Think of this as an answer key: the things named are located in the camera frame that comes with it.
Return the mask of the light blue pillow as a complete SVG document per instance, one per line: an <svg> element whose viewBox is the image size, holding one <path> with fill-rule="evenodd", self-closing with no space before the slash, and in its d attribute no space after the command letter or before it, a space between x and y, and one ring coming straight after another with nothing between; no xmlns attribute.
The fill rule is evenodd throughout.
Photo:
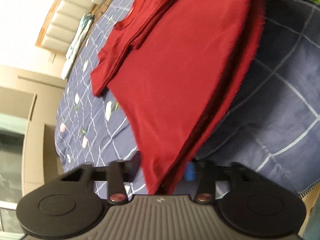
<svg viewBox="0 0 320 240"><path fill-rule="evenodd" d="M72 69L72 66L74 64L74 61L76 59L76 56L78 54L78 51L89 32L89 29L93 23L94 15L93 14L84 14L80 20L78 29L75 33L75 36L71 42L71 45L69 46L67 53L65 55L66 61L63 65L62 71L61 71L61 79L66 80L69 76L69 72Z"/></svg>

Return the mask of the red long sleeve sweater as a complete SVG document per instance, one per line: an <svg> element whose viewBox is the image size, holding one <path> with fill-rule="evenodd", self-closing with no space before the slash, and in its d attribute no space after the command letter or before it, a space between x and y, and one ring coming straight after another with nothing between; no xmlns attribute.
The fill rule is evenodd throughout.
<svg viewBox="0 0 320 240"><path fill-rule="evenodd" d="M134 0L99 52L142 154L150 194L172 193L227 112L257 51L265 0Z"/></svg>

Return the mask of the wooden padded headboard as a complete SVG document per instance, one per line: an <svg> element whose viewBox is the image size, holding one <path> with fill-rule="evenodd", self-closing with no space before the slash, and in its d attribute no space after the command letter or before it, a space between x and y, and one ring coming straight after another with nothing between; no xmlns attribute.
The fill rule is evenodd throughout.
<svg viewBox="0 0 320 240"><path fill-rule="evenodd" d="M92 12L92 0L54 0L35 46L65 55L83 15Z"/></svg>

